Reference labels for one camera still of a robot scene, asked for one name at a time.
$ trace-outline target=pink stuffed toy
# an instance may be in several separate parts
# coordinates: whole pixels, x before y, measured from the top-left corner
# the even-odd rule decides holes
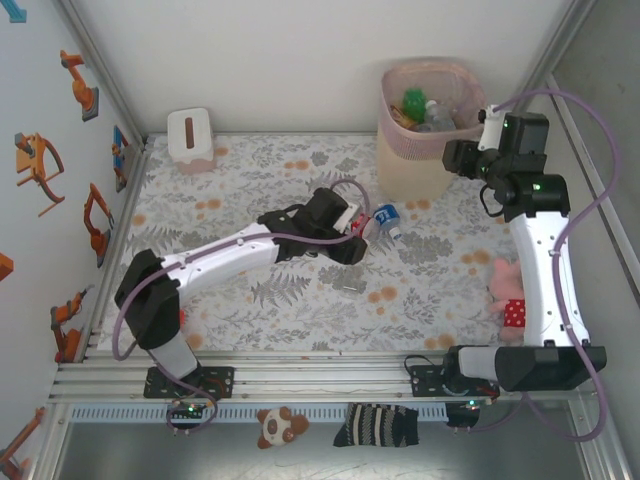
[[[526,312],[520,261],[510,264],[504,258],[496,258],[493,268],[489,292],[496,301],[489,305],[489,312],[504,312],[504,326],[500,330],[502,341],[510,343],[522,340]]]

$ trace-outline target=floral tablecloth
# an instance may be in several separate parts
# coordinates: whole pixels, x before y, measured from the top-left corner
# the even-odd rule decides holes
[[[150,137],[116,286],[143,249],[162,255],[198,247],[264,212],[306,203],[336,179],[355,178],[374,205],[387,202],[376,182],[373,136],[230,135],[215,144],[218,168],[185,176],[169,157],[166,136]],[[508,227],[482,210],[480,187],[457,178],[434,202],[396,204],[403,237],[380,236],[359,265],[302,257],[201,291],[183,306],[189,344],[195,350],[402,351],[497,343],[501,320],[487,312],[492,259],[516,253]],[[356,189],[339,193],[359,201]],[[345,280],[357,281],[359,292],[344,294]],[[116,315],[110,301],[101,350],[110,348]],[[128,330],[121,340],[131,341]]]

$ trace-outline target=sock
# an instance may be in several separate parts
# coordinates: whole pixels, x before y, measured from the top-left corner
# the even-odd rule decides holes
[[[347,420],[333,441],[334,447],[407,447],[417,444],[417,410],[369,403],[349,404]]]

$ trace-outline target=white tissue box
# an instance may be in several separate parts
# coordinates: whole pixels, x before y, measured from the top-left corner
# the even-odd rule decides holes
[[[209,113],[204,108],[169,114],[167,136],[169,155],[180,172],[195,174],[216,168]]]

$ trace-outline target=plastic basket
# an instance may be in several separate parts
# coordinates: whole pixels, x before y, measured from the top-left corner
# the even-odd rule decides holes
[[[402,105],[408,88],[421,88],[429,100],[446,105],[457,130],[419,133],[398,125],[389,107]],[[449,140],[477,139],[482,134],[478,110],[487,99],[476,78],[464,67],[447,62],[423,61],[387,71],[382,78],[378,121],[378,179],[392,200],[435,199],[453,176],[442,166]]]

